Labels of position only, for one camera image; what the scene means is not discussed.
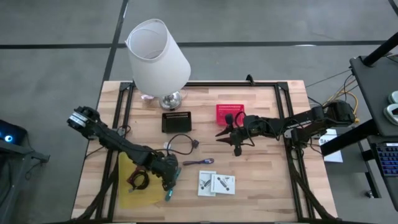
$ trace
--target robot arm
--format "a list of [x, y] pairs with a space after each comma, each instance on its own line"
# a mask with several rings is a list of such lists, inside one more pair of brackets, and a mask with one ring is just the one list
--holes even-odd
[[151, 170], [157, 177], [162, 178], [164, 190], [170, 190], [175, 185], [175, 173], [178, 160], [174, 154], [165, 156], [148, 146], [133, 144], [122, 138], [116, 131], [109, 129], [100, 120], [100, 114], [90, 107], [78, 107], [69, 117], [67, 123], [89, 139], [96, 136], [99, 143], [110, 150], [122, 151], [138, 166]]
[[228, 134], [228, 138], [217, 139], [234, 145], [235, 156], [242, 154], [243, 141], [249, 137], [265, 136], [279, 140], [281, 134], [289, 135], [292, 144], [307, 146], [306, 142], [315, 134], [325, 134], [326, 129], [338, 126], [349, 126], [355, 121], [355, 116], [348, 103], [344, 101], [334, 101], [324, 107], [317, 106], [309, 111], [296, 114], [294, 116], [279, 118], [262, 118], [255, 115], [245, 116], [243, 126], [233, 128], [233, 117], [228, 114], [225, 117], [227, 127], [216, 137]]

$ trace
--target keyboard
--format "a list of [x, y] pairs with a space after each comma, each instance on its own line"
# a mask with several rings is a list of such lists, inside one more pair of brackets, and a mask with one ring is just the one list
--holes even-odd
[[398, 143], [378, 144], [376, 150], [384, 177], [398, 177]]

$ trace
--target lamp base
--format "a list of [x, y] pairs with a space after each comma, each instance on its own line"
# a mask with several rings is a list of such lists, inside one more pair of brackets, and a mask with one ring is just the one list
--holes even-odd
[[169, 96], [163, 96], [159, 98], [160, 106], [165, 110], [176, 110], [181, 106], [182, 97], [180, 92], [176, 91], [175, 93]]

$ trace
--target wooden tabletop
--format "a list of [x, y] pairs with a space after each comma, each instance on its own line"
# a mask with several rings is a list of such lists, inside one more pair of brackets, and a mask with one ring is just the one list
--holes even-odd
[[[294, 113], [309, 110], [303, 81], [287, 81]], [[112, 125], [120, 82], [104, 82], [98, 111], [101, 120]], [[181, 91], [184, 99], [177, 111], [191, 111], [192, 131], [189, 136], [200, 141], [200, 145], [189, 156], [177, 155], [183, 161], [214, 158], [212, 165], [182, 167], [170, 202], [158, 202], [147, 207], [121, 209], [116, 202], [116, 222], [274, 222], [296, 221], [292, 188], [282, 141], [264, 137], [254, 138], [255, 147], [243, 146], [239, 157], [233, 155], [233, 147], [216, 142], [215, 135], [223, 127], [215, 123], [216, 104], [244, 104], [246, 114], [278, 118], [275, 90], [271, 87], [186, 87]], [[146, 103], [135, 89], [129, 125], [132, 131], [127, 139], [135, 144], [163, 148], [173, 134], [161, 132], [161, 117], [165, 111], [154, 100]], [[91, 142], [87, 153], [97, 149], [98, 142]], [[188, 151], [190, 143], [185, 138], [176, 138], [173, 148]], [[98, 193], [101, 185], [106, 151], [93, 154], [84, 163], [76, 195], [72, 217], [83, 213]], [[310, 188], [327, 211], [336, 216], [335, 204], [330, 190], [325, 165], [321, 155], [305, 149], [305, 167]], [[199, 170], [214, 170], [217, 174], [235, 175], [236, 194], [216, 197], [199, 197]], [[305, 217], [303, 193], [300, 198]]]

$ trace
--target white card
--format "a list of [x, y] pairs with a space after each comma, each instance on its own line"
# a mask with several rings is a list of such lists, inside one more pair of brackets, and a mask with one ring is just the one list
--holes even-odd
[[235, 176], [211, 175], [211, 192], [220, 194], [235, 194]]
[[216, 173], [216, 171], [199, 170], [198, 196], [216, 196], [216, 193], [210, 192], [211, 175]]
[[[322, 135], [319, 139], [319, 145], [323, 145], [324, 143], [334, 139], [337, 137], [337, 132], [335, 129], [327, 129], [326, 134]], [[341, 155], [341, 151], [336, 151], [330, 155], [327, 155], [323, 158], [325, 162], [343, 162], [343, 157]]]

